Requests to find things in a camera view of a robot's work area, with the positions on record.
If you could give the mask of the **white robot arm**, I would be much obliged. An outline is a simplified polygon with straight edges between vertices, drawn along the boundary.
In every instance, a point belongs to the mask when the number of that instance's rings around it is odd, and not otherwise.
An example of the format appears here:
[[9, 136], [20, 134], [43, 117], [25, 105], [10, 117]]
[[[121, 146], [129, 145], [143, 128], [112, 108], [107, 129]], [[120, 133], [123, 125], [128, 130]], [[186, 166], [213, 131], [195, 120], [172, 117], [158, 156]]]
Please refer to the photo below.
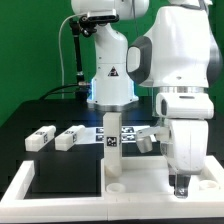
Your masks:
[[178, 198], [204, 167], [208, 121], [214, 105], [207, 89], [218, 75], [222, 57], [208, 20], [210, 0], [168, 0], [152, 27], [133, 43], [112, 28], [118, 20], [142, 16], [150, 0], [71, 0], [81, 31], [95, 41], [96, 74], [89, 106], [121, 109], [134, 100], [134, 85], [153, 90], [155, 126], [139, 131], [142, 152], [158, 140]]

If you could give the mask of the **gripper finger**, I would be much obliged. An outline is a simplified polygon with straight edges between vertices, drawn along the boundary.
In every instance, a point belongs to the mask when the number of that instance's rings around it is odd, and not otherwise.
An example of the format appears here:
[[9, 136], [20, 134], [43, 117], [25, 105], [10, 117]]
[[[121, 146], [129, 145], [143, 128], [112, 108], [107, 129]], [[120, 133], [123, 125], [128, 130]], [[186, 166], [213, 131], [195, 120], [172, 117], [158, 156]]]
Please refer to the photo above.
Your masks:
[[174, 195], [177, 198], [185, 199], [188, 197], [190, 179], [189, 175], [177, 174], [175, 176]]
[[176, 179], [176, 174], [173, 169], [169, 169], [169, 185], [174, 187], [175, 186], [175, 179]]

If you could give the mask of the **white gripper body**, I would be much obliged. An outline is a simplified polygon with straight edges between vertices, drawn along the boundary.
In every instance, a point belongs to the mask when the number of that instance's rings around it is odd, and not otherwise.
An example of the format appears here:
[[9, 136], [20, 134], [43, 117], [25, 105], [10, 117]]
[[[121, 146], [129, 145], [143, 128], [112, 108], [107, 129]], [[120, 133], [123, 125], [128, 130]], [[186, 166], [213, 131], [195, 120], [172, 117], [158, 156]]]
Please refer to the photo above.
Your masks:
[[177, 174], [200, 174], [207, 153], [208, 123], [165, 119], [164, 126], [168, 133], [160, 140], [160, 149], [168, 164]]

